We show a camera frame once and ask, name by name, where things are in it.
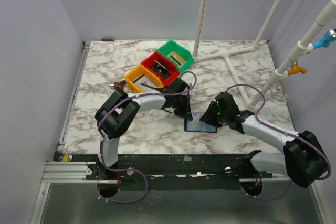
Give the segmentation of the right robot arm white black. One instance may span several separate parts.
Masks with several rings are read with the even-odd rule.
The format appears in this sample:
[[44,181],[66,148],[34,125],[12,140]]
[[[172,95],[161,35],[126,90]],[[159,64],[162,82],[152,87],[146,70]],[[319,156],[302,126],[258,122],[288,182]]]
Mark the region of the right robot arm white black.
[[253,136],[279,151],[278,154],[256,150],[241,165],[249,178],[259,172],[287,175],[296,185],[306,188],[323,174],[330,173],[327,159],[316,136],[278,128],[256,117],[249,110],[241,111],[229,93],[220,93],[206,110],[200,121],[214,127],[229,126],[241,134]]

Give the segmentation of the gold credit card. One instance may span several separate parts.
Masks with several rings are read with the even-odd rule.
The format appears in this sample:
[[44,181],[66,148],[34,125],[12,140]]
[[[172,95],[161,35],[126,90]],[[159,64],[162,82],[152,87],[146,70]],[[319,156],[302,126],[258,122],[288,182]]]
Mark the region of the gold credit card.
[[169,54],[169,58],[174,62],[176,63],[178,66],[182,66],[186,63],[186,60],[181,57],[177,52],[175,51],[172,51],[170,54]]

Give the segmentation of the black leather card holder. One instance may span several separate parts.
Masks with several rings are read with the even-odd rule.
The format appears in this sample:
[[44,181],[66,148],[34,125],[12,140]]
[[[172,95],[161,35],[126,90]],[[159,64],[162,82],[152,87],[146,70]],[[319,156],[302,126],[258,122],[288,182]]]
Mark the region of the black leather card holder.
[[192,112],[192,120],[184,120],[185,132],[217,133],[217,128],[200,121],[204,113]]

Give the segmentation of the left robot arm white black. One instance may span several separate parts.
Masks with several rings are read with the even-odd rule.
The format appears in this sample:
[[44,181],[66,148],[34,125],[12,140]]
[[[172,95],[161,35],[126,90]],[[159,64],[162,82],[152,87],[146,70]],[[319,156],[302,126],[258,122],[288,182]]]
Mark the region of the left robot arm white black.
[[177,117],[192,120],[189,91],[192,89],[181,78],[176,78],[164,88],[150,92],[128,94],[115,91],[95,114],[101,143],[98,173],[104,179],[116,175],[120,137],[128,130],[135,116],[144,111],[172,108]]

